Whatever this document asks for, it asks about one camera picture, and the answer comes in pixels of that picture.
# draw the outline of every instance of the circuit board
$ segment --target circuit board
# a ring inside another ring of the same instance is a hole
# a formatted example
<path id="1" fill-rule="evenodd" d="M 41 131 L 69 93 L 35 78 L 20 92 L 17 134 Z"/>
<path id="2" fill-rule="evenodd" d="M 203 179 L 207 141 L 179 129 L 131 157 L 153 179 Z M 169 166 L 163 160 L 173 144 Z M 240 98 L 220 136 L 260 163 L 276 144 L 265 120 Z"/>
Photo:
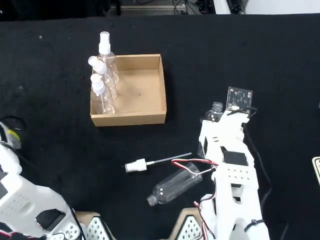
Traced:
<path id="1" fill-rule="evenodd" d="M 251 107 L 252 90 L 246 90 L 230 86 L 226 98 L 226 110 L 234 111 Z"/>

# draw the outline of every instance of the bottle cap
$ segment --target bottle cap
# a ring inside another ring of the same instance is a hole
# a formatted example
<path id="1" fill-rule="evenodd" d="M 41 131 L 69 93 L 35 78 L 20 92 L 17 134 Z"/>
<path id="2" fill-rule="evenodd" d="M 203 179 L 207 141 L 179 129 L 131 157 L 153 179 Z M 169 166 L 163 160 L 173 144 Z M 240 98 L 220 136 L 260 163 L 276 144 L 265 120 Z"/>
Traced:
<path id="1" fill-rule="evenodd" d="M 158 199 L 156 198 L 155 195 L 151 194 L 150 196 L 148 196 L 146 198 L 146 200 L 148 201 L 149 205 L 152 207 L 154 205 L 156 205 L 158 203 Z"/>
<path id="2" fill-rule="evenodd" d="M 99 75 L 106 74 L 108 72 L 105 63 L 103 61 L 100 61 L 96 56 L 89 57 L 88 63 L 92 66 L 93 70 Z"/>
<path id="3" fill-rule="evenodd" d="M 111 52 L 110 34 L 107 31 L 100 33 L 99 53 L 108 55 Z"/>
<path id="4" fill-rule="evenodd" d="M 96 74 L 96 73 L 92 74 L 90 77 L 90 80 L 91 80 L 92 90 L 95 94 L 99 95 L 105 91 L 106 89 L 105 84 L 102 81 L 101 76 L 99 74 Z"/>
<path id="5" fill-rule="evenodd" d="M 135 171 L 139 171 L 139 172 L 145 171 L 147 170 L 146 159 L 144 158 L 138 159 L 136 161 L 125 164 L 124 167 L 127 173 L 135 172 Z"/>

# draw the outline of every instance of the white plastic bracket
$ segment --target white plastic bracket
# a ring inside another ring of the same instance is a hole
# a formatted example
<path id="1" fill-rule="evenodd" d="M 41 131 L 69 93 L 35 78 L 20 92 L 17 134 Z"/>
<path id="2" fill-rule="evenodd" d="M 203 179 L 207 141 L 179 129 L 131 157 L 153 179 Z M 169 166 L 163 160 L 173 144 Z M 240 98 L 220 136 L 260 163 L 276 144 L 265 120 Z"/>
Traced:
<path id="1" fill-rule="evenodd" d="M 193 240 L 197 239 L 197 237 L 200 237 L 201 234 L 201 228 L 197 223 L 196 218 L 193 215 L 188 215 L 184 219 L 184 223 L 181 226 L 176 240 Z"/>
<path id="2" fill-rule="evenodd" d="M 85 237 L 86 240 L 112 240 L 108 232 L 109 230 L 104 225 L 101 217 L 95 216 L 86 229 Z"/>

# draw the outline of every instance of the plastic bottle lying on side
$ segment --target plastic bottle lying on side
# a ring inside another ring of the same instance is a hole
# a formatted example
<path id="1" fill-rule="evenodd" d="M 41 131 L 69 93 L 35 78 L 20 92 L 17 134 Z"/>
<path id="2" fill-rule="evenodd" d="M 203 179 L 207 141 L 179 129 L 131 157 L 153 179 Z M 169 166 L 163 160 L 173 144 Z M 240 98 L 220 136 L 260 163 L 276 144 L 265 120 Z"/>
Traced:
<path id="1" fill-rule="evenodd" d="M 200 172 L 191 162 L 186 167 L 194 173 Z M 201 181 L 201 175 L 195 175 L 185 169 L 180 169 L 157 184 L 153 188 L 152 194 L 147 197 L 147 201 L 150 206 L 167 204 Z"/>
<path id="2" fill-rule="evenodd" d="M 110 89 L 99 74 L 91 75 L 91 101 L 96 114 L 114 114 L 115 105 Z"/>
<path id="3" fill-rule="evenodd" d="M 110 75 L 111 73 L 113 74 L 115 84 L 118 84 L 119 74 L 116 65 L 116 55 L 111 51 L 110 34 L 107 31 L 100 33 L 98 59 L 106 64 L 110 69 Z"/>
<path id="4" fill-rule="evenodd" d="M 111 91 L 112 98 L 117 98 L 117 89 L 116 89 L 116 83 L 115 79 L 113 78 L 113 75 L 109 74 L 107 66 L 104 64 L 103 61 L 100 61 L 96 56 L 91 56 L 88 60 L 89 65 L 92 66 L 93 70 L 102 76 L 102 80 L 106 86 Z"/>

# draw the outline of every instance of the black wire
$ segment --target black wire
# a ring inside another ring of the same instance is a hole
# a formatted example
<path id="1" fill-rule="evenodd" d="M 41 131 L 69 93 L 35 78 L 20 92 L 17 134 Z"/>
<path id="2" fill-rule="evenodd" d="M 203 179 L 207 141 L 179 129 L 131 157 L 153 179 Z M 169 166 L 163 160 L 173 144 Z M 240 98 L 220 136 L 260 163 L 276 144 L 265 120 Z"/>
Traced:
<path id="1" fill-rule="evenodd" d="M 68 207 L 70 209 L 70 212 L 71 212 L 71 214 L 72 214 L 72 216 L 74 218 L 75 223 L 77 224 L 77 226 L 78 226 L 78 228 L 80 230 L 81 235 L 83 236 L 83 239 L 86 240 L 85 233 L 84 233 L 84 231 L 83 231 L 83 229 L 82 229 L 82 227 L 81 227 L 81 225 L 80 225 L 80 223 L 79 223 L 79 221 L 77 219 L 77 216 L 76 216 L 74 210 L 71 208 L 71 206 L 68 203 L 67 203 L 67 205 L 68 205 Z"/>
<path id="2" fill-rule="evenodd" d="M 259 163 L 260 163 L 260 167 L 261 167 L 262 173 L 263 173 L 265 179 L 267 180 L 267 182 L 268 182 L 268 184 L 269 184 L 269 189 L 268 189 L 268 191 L 266 191 L 266 193 L 263 195 L 263 197 L 262 197 L 262 199 L 261 199 L 261 202 L 260 202 L 261 212 L 262 212 L 262 214 L 263 214 L 266 200 L 267 200 L 268 196 L 270 195 L 270 193 L 271 193 L 271 191 L 272 191 L 272 183 L 271 183 L 271 180 L 270 180 L 269 175 L 267 174 L 267 171 L 266 171 L 266 169 L 265 169 L 265 166 L 264 166 L 264 163 L 263 163 L 263 161 L 262 161 L 262 158 L 261 158 L 261 156 L 260 156 L 260 154 L 259 154 L 256 146 L 254 145 L 254 143 L 253 143 L 253 141 L 252 141 L 252 139 L 251 139 L 251 137 L 250 137 L 250 134 L 249 134 L 249 131 L 248 131 L 248 129 L 247 129 L 247 125 L 246 125 L 246 124 L 244 124 L 243 129 L 244 129 L 245 136 L 247 137 L 247 139 L 248 139 L 248 141 L 249 141 L 249 143 L 250 143 L 250 145 L 251 145 L 252 150 L 254 151 L 254 153 L 256 154 L 256 156 L 257 156 L 257 158 L 258 158 L 258 161 L 259 161 Z"/>
<path id="3" fill-rule="evenodd" d="M 17 149 L 15 149 L 14 147 L 10 146 L 9 144 L 7 144 L 7 143 L 4 142 L 4 141 L 0 141 L 0 144 L 3 145 L 3 146 L 5 146 L 6 148 L 10 149 L 11 151 L 13 151 L 14 154 L 16 154 L 20 160 L 24 161 L 26 164 L 28 164 L 30 167 L 32 167 L 32 168 L 36 171 L 36 173 L 40 176 L 40 173 L 39 173 L 38 169 L 36 168 L 36 166 L 33 165 L 31 162 L 29 162 L 24 156 L 22 156 L 22 155 L 17 151 Z M 73 218 L 74 218 L 75 223 L 76 223 L 77 226 L 79 227 L 79 230 L 80 230 L 80 233 L 81 233 L 82 236 L 83 236 L 83 239 L 86 240 L 85 233 L 84 233 L 84 231 L 83 231 L 83 229 L 82 229 L 82 227 L 81 227 L 81 225 L 80 225 L 80 223 L 79 223 L 79 221 L 78 221 L 78 219 L 77 219 L 77 216 L 76 216 L 75 212 L 73 211 L 73 209 L 70 207 L 70 205 L 69 205 L 67 202 L 66 202 L 66 204 L 68 205 L 68 207 L 69 207 L 69 209 L 70 209 L 70 211 L 71 211 L 71 214 L 72 214 L 72 216 L 73 216 Z"/>
<path id="4" fill-rule="evenodd" d="M 18 120 L 21 123 L 22 128 L 10 126 L 10 124 L 8 124 L 8 122 L 6 121 L 6 120 L 9 120 L 9 119 Z M 25 120 L 23 120 L 21 117 L 18 117 L 18 116 L 13 116 L 13 115 L 4 116 L 4 117 L 0 118 L 0 122 L 2 122 L 4 125 L 8 126 L 10 129 L 13 129 L 13 130 L 16 130 L 16 131 L 25 131 L 25 130 L 27 130 L 27 124 L 26 124 Z"/>
<path id="5" fill-rule="evenodd" d="M 10 149 L 12 152 L 14 152 L 15 155 L 17 155 L 17 157 L 24 161 L 27 165 L 29 165 L 31 168 L 33 168 L 37 173 L 38 173 L 38 169 L 36 168 L 35 165 L 33 165 L 31 162 L 29 162 L 24 156 L 22 156 L 17 149 L 15 149 L 14 147 L 10 146 L 8 143 L 4 142 L 4 141 L 0 141 L 0 144 L 7 147 L 8 149 Z"/>
<path id="6" fill-rule="evenodd" d="M 189 1 L 188 0 L 186 0 L 185 1 L 185 9 L 186 9 L 186 11 L 188 12 L 188 8 L 187 8 L 187 6 L 189 7 L 189 9 L 191 9 L 191 11 L 194 13 L 194 15 L 196 15 L 197 13 L 196 13 L 196 11 L 190 6 L 190 4 L 189 4 Z"/>
<path id="7" fill-rule="evenodd" d="M 140 0 L 135 0 L 138 4 L 140 5 L 145 5 L 145 4 L 149 4 L 152 3 L 154 0 L 149 0 L 149 1 L 140 1 Z"/>
<path id="8" fill-rule="evenodd" d="M 173 12 L 174 14 L 179 14 L 178 10 L 177 10 L 177 6 L 178 4 L 181 2 L 182 0 L 179 0 L 176 4 L 175 4 L 175 0 L 172 0 L 172 5 L 173 5 Z"/>
<path id="9" fill-rule="evenodd" d="M 286 222 L 286 225 L 282 231 L 282 234 L 280 236 L 280 240 L 284 240 L 285 239 L 285 236 L 287 234 L 287 231 L 288 231 L 288 228 L 289 228 L 289 222 Z"/>
<path id="10" fill-rule="evenodd" d="M 236 114 L 236 113 L 242 113 L 244 111 L 247 111 L 247 110 L 250 110 L 250 111 L 254 111 L 253 113 L 251 113 L 249 116 L 248 116 L 248 119 L 251 118 L 253 115 L 255 115 L 257 112 L 258 112 L 258 109 L 253 107 L 253 106 L 250 106 L 250 107 L 245 107 L 245 108 L 241 108 L 241 109 L 238 109 L 238 110 L 233 110 L 232 112 L 229 112 L 227 114 L 227 116 L 230 116 L 232 114 Z"/>

